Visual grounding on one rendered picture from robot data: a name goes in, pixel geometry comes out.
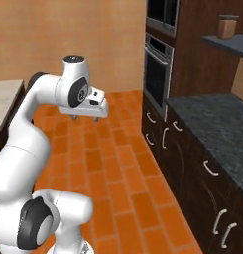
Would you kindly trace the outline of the steel built-in microwave oven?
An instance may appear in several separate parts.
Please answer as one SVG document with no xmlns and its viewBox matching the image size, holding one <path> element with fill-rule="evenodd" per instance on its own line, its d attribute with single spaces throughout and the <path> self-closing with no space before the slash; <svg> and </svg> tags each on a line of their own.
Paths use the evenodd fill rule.
<svg viewBox="0 0 243 254">
<path fill-rule="evenodd" d="M 147 25 L 171 37 L 177 32 L 181 0 L 147 0 Z"/>
</svg>

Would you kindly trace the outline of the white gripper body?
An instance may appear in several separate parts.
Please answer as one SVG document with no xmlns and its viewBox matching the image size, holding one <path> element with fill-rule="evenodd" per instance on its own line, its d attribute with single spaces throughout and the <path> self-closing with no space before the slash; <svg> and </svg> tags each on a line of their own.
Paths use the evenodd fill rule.
<svg viewBox="0 0 243 254">
<path fill-rule="evenodd" d="M 94 118 L 106 118 L 109 113 L 109 105 L 107 100 L 103 99 L 103 101 L 99 105 L 85 105 L 84 103 L 82 103 L 76 108 L 60 107 L 59 112 L 61 114 L 70 115 L 72 117 L 88 116 Z"/>
</svg>

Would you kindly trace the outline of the brown jar with dark lid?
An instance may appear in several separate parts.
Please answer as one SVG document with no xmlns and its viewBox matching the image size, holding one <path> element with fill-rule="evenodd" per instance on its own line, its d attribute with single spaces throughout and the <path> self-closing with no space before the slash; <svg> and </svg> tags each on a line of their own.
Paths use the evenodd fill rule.
<svg viewBox="0 0 243 254">
<path fill-rule="evenodd" d="M 235 34 L 238 19 L 237 15 L 220 15 L 217 37 L 220 39 L 231 39 Z"/>
</svg>

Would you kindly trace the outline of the dark wood tall cabinet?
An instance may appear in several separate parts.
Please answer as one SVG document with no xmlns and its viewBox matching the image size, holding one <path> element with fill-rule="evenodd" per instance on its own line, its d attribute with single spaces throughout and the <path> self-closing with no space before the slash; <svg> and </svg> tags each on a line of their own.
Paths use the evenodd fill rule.
<svg viewBox="0 0 243 254">
<path fill-rule="evenodd" d="M 231 90 L 239 59 L 202 40 L 217 35 L 220 15 L 237 15 L 236 32 L 243 34 L 243 0 L 181 0 L 174 37 L 146 20 L 146 34 L 174 48 L 169 97 Z"/>
</svg>

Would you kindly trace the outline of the dark grey wall shelf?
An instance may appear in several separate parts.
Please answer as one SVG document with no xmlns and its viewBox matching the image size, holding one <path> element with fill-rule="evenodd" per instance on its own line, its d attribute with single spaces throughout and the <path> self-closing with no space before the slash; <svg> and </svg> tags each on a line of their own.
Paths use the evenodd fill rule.
<svg viewBox="0 0 243 254">
<path fill-rule="evenodd" d="M 231 39 L 219 39 L 216 36 L 202 36 L 202 39 L 243 58 L 243 34 L 237 34 Z"/>
</svg>

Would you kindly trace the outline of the dark island cabinet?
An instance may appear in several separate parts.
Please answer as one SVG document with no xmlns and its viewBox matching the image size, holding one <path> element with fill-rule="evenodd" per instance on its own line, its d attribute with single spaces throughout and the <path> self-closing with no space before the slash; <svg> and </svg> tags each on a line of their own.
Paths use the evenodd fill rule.
<svg viewBox="0 0 243 254">
<path fill-rule="evenodd" d="M 8 140 L 8 127 L 24 95 L 23 80 L 0 81 L 0 151 Z"/>
</svg>

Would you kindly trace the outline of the dark wood drawer front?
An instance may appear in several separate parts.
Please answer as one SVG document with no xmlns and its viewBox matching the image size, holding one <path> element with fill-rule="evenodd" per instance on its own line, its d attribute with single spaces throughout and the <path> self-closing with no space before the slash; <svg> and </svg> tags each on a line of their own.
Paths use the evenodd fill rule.
<svg viewBox="0 0 243 254">
<path fill-rule="evenodd" d="M 173 126 L 174 121 L 178 121 L 179 127 L 183 128 L 182 132 L 179 132 L 174 128 Z M 167 123 L 171 129 L 172 134 L 178 140 L 180 145 L 188 149 L 191 145 L 192 135 L 185 126 L 184 122 L 175 114 L 175 112 L 172 110 L 171 107 L 168 108 Z"/>
<path fill-rule="evenodd" d="M 143 97 L 143 112 L 142 112 L 142 124 L 143 123 L 151 123 L 149 119 L 147 118 L 146 113 L 150 112 L 151 117 L 156 120 L 155 124 L 160 124 L 162 127 L 162 131 L 164 130 L 164 122 L 162 117 L 159 115 L 157 110 L 154 108 L 154 106 L 151 104 L 151 102 L 148 100 L 146 96 Z"/>
<path fill-rule="evenodd" d="M 153 123 L 143 123 L 142 124 L 142 133 L 145 138 L 145 134 L 150 134 L 150 140 L 154 142 L 154 146 L 148 144 L 146 138 L 146 142 L 149 145 L 152 153 L 156 158 L 159 158 L 161 155 L 161 133 L 162 127 L 160 124 L 153 124 Z"/>
<path fill-rule="evenodd" d="M 195 175 L 209 186 L 213 194 L 218 195 L 218 209 L 226 208 L 230 210 L 236 202 L 243 203 L 243 190 L 234 177 L 197 139 L 191 142 L 190 155 L 190 162 L 194 167 Z M 205 160 L 209 161 L 209 167 L 214 172 L 218 172 L 219 176 L 212 176 L 204 168 L 203 162 Z"/>
</svg>

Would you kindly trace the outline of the dark wood cupboard door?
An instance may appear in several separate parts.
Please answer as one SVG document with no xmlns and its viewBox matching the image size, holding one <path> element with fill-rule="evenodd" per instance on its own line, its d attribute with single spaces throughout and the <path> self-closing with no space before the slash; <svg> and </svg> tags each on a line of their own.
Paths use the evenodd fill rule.
<svg viewBox="0 0 243 254">
<path fill-rule="evenodd" d="M 162 148 L 163 174 L 178 203 L 186 205 L 188 185 L 197 178 L 190 162 L 190 147 L 182 147 L 170 127 L 165 144 L 167 148 Z"/>
<path fill-rule="evenodd" d="M 218 214 L 218 195 L 200 178 L 187 188 L 186 205 L 190 228 L 204 254 L 209 254 L 213 239 L 213 225 Z"/>
<path fill-rule="evenodd" d="M 221 254 L 243 254 L 243 203 L 236 202 L 220 222 Z"/>
</svg>

